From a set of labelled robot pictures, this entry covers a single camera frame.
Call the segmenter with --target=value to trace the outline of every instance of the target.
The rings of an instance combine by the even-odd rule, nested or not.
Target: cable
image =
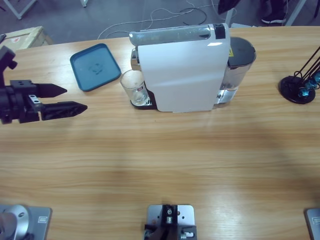
[[[181,12],[183,12],[184,10],[189,10],[189,9],[194,9],[194,10],[199,10],[200,12],[202,12],[203,14],[204,14],[204,20],[202,21],[202,22],[200,22],[200,23],[198,23],[197,25],[201,25],[201,24],[203,24],[206,20],[207,20],[207,14],[205,13],[205,11],[203,11],[203,10],[201,10],[201,9],[199,9],[199,8],[195,8],[195,7],[188,7],[188,8],[185,8],[185,9],[182,9],[181,11],[180,11],[180,13]]]
[[[150,21],[151,21],[151,24],[150,24],[146,29],[144,29],[144,30],[148,30],[155,21],[163,21],[163,20],[168,20],[168,19],[177,18],[177,17],[179,17],[179,16],[182,16],[182,15],[185,15],[185,14],[188,14],[188,13],[191,13],[191,12],[193,12],[195,9],[213,7],[214,12],[218,15],[213,0],[211,0],[211,3],[212,3],[211,5],[204,5],[204,6],[200,6],[200,7],[195,7],[195,5],[194,5],[193,3],[191,3],[191,2],[189,2],[189,0],[186,0],[186,2],[187,2],[188,4],[190,4],[190,5],[192,5],[192,7],[193,7],[192,10],[187,11],[187,12],[183,12],[183,13],[181,13],[181,12],[179,12],[179,13],[177,12],[177,13],[176,13],[176,12],[171,12],[170,10],[168,10],[168,9],[166,9],[166,8],[158,8],[158,9],[153,10],[153,11],[150,13],[150,18],[151,18],[151,19],[142,20],[142,21],[122,22],[122,23],[113,24],[113,25],[107,27],[105,30],[103,30],[103,31],[99,34],[97,40],[100,39],[101,35],[102,35],[104,32],[106,32],[107,30],[109,30],[110,28],[113,28],[113,27],[115,27],[115,26],[120,26],[120,25],[124,25],[124,24],[139,24],[139,23],[146,23],[146,22],[150,22]],[[167,18],[161,18],[161,19],[153,19],[153,17],[152,17],[153,13],[155,13],[156,11],[159,11],[159,10],[165,10],[165,11],[171,13],[171,14],[174,14],[175,16],[171,16],[171,17],[167,17]],[[236,9],[234,9],[234,10],[235,10],[235,12],[234,12],[234,15],[232,16],[232,18],[237,15],[237,10],[236,10]],[[110,35],[112,35],[112,34],[114,34],[114,33],[129,33],[129,32],[128,32],[128,31],[114,31],[114,32],[109,33],[105,38],[107,38],[108,36],[110,36]]]
[[[187,2],[188,4],[190,4],[190,5],[192,5],[193,8],[195,8],[195,5],[194,5],[193,3],[191,3],[191,2],[189,2],[189,0],[186,0],[186,2]],[[172,12],[172,11],[166,9],[166,8],[158,8],[158,9],[156,9],[156,10],[153,10],[153,11],[150,13],[151,24],[150,24],[145,30],[148,30],[149,28],[151,28],[152,24],[154,24],[154,19],[152,18],[152,14],[155,13],[156,11],[158,11],[158,10],[165,10],[165,11],[167,11],[167,12],[173,14],[173,15],[177,15],[177,16],[175,16],[175,17],[179,17],[179,16],[181,16],[181,15],[188,14],[188,13],[191,13],[191,12],[193,11],[193,9],[192,9],[191,11],[187,11],[187,12],[183,12],[183,13],[181,13],[181,12],[178,12],[178,13],[177,13],[177,12]]]
[[[127,34],[129,34],[130,32],[129,31],[113,31],[113,32],[109,33],[107,36],[105,36],[105,39],[107,39],[110,35],[116,34],[116,33],[127,33]]]
[[[189,3],[189,4],[191,4],[193,7],[195,6],[193,3],[190,3],[188,0],[186,0],[186,2]],[[152,18],[152,14],[155,13],[156,11],[159,11],[159,10],[168,11],[169,13],[174,14],[174,15],[176,15],[176,16],[171,16],[171,17],[161,18],[161,19],[153,19],[153,18]],[[150,21],[151,21],[151,24],[145,29],[145,30],[148,30],[148,29],[152,26],[152,24],[153,24],[154,21],[162,21],[162,20],[168,20],[168,19],[177,18],[177,17],[179,17],[179,16],[181,16],[181,15],[188,14],[188,13],[190,13],[190,12],[192,12],[192,11],[193,11],[193,10],[187,11],[187,12],[184,12],[184,13],[174,13],[174,12],[171,12],[170,10],[168,10],[168,9],[165,9],[165,8],[158,8],[158,9],[153,10],[153,11],[150,13],[150,18],[151,18],[151,19],[142,20],[142,21],[122,22],[122,23],[117,23],[117,24],[114,24],[114,25],[111,25],[111,26],[107,27],[105,30],[103,30],[103,31],[99,34],[97,40],[99,40],[99,38],[101,37],[101,35],[102,35],[105,31],[107,31],[107,30],[109,30],[110,28],[115,27],[115,26],[120,26],[120,25],[124,25],[124,24],[140,24],[140,23],[145,23],[145,22],[150,22]]]

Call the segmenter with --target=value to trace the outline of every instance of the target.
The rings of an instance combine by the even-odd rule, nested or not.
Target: white cable
[[[194,5],[193,3],[191,3],[191,2],[189,2],[188,0],[186,0],[186,2],[187,2],[188,4],[191,4],[193,8],[195,7],[195,5]],[[181,16],[181,15],[191,13],[194,9],[192,9],[192,10],[190,10],[190,11],[187,11],[187,12],[183,12],[183,13],[181,13],[181,12],[175,13],[175,12],[169,11],[168,9],[165,9],[165,8],[158,8],[158,9],[156,9],[156,10],[153,10],[153,11],[150,13],[151,23],[150,23],[150,25],[149,25],[145,30],[148,30],[149,28],[151,28],[152,24],[154,24],[154,19],[152,18],[152,14],[155,13],[156,11],[158,11],[158,10],[165,10],[165,11],[167,11],[167,12],[173,14],[173,15],[178,15],[177,17],[179,17],[179,16]]]
[[[189,2],[188,0],[186,0],[186,2],[187,2],[188,4],[190,4],[190,5],[192,5],[193,8],[195,8],[195,5],[194,5],[193,3]],[[197,8],[198,8],[198,9],[201,9],[201,8],[213,7],[215,13],[218,15],[218,13],[216,12],[216,8],[215,8],[215,5],[214,5],[214,3],[213,3],[213,0],[211,0],[211,2],[212,2],[212,5],[205,5],[205,6],[200,6],[200,7],[197,7]],[[171,13],[171,14],[174,14],[175,16],[171,16],[171,17],[167,17],[167,18],[161,18],[161,19],[153,19],[152,14],[155,13],[156,11],[159,11],[159,10],[165,10],[165,11]],[[235,10],[235,14],[232,16],[232,18],[237,14],[237,10],[236,10],[236,9],[234,9],[234,10]],[[179,17],[179,16],[181,16],[181,15],[191,13],[192,11],[194,11],[194,9],[192,9],[192,10],[190,10],[190,11],[187,11],[187,12],[183,12],[183,13],[181,13],[181,12],[175,13],[175,12],[171,12],[170,10],[165,9],[165,8],[158,8],[158,9],[153,10],[153,11],[151,12],[151,14],[150,14],[150,18],[151,18],[151,19],[142,20],[142,21],[122,22],[122,23],[117,23],[117,24],[114,24],[114,25],[111,25],[111,26],[107,27],[105,30],[103,30],[103,31],[99,34],[97,40],[100,39],[101,35],[102,35],[104,32],[106,32],[107,30],[109,30],[110,28],[113,28],[113,27],[115,27],[115,26],[120,26],[120,25],[124,25],[124,24],[139,24],[139,23],[145,23],[145,22],[150,22],[150,21],[151,21],[151,24],[145,29],[145,30],[148,30],[155,21],[163,21],[163,20],[168,20],[168,19],[177,18],[177,17]],[[105,38],[109,37],[111,34],[114,34],[114,33],[129,33],[129,32],[128,32],[128,31],[113,31],[113,32],[109,33]]]

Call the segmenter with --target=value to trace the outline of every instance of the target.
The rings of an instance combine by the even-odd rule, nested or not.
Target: shoe
[[[271,13],[270,15],[261,18],[261,21],[265,24],[283,24],[286,21],[285,17],[286,14],[284,12],[276,14]]]

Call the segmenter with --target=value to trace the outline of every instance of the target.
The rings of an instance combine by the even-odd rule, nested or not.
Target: black stand
[[[279,82],[281,95],[295,104],[307,104],[315,99],[316,91],[320,88],[320,56],[314,61],[309,70],[303,75],[302,71],[319,52],[320,47],[313,53],[300,71],[293,76],[287,76]]]

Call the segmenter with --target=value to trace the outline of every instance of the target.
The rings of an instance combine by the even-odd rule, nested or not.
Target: blue object
[[[306,89],[308,89],[309,91],[311,89],[316,89],[318,87],[316,80],[314,80],[313,78],[310,78],[304,85],[304,87]]]
[[[320,84],[320,71],[316,72],[314,75],[314,80]]]
[[[99,43],[70,58],[75,79],[82,91],[91,91],[116,80],[121,70],[107,45]]]
[[[309,96],[309,90],[306,89],[305,87],[300,88],[298,94],[299,94],[299,97],[307,97],[307,96]]]

